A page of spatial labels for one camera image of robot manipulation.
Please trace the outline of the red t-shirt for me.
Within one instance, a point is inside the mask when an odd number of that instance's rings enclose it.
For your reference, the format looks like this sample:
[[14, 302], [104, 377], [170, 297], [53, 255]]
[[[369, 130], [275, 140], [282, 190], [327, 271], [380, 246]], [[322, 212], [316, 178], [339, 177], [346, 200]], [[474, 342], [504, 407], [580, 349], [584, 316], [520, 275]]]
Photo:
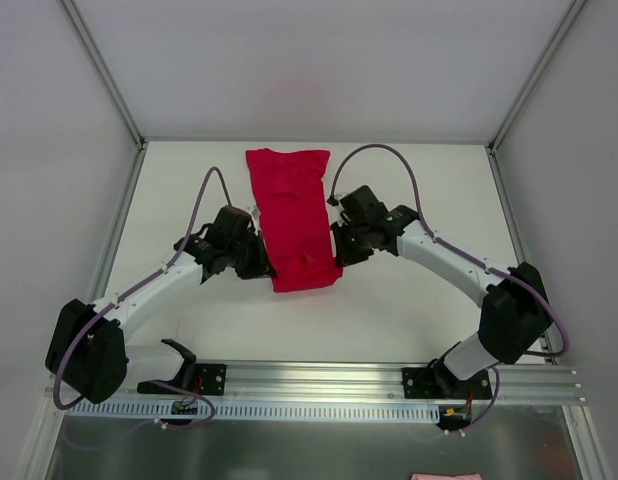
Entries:
[[336, 265], [323, 176], [330, 152], [245, 152], [251, 188], [276, 293], [332, 286], [343, 275]]

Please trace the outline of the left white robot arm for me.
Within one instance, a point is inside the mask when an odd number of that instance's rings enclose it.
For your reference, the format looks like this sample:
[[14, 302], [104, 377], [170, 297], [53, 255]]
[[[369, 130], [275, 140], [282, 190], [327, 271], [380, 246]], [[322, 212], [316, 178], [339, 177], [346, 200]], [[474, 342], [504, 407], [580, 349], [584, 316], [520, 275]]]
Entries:
[[227, 269], [242, 280], [274, 274], [262, 235], [253, 228], [234, 236], [212, 230], [190, 235], [174, 250], [124, 292], [91, 303], [73, 299], [60, 310], [45, 367], [81, 399], [98, 404], [128, 385], [148, 394], [191, 389], [197, 358], [189, 348], [173, 339], [153, 345], [132, 345], [130, 339], [177, 295]]

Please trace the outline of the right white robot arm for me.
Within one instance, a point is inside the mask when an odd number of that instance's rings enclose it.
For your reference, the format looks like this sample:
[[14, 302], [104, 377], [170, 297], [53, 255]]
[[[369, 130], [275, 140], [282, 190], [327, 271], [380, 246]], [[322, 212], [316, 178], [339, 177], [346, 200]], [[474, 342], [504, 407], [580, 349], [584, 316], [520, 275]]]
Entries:
[[331, 225], [336, 258], [342, 266], [366, 261], [376, 250], [414, 262], [447, 281], [480, 308], [477, 331], [444, 354], [432, 373], [434, 389], [454, 397], [469, 378], [496, 364], [514, 364], [552, 325], [540, 277], [525, 264], [518, 272], [503, 272], [498, 263], [470, 260], [469, 254], [429, 233], [422, 222], [404, 226]]

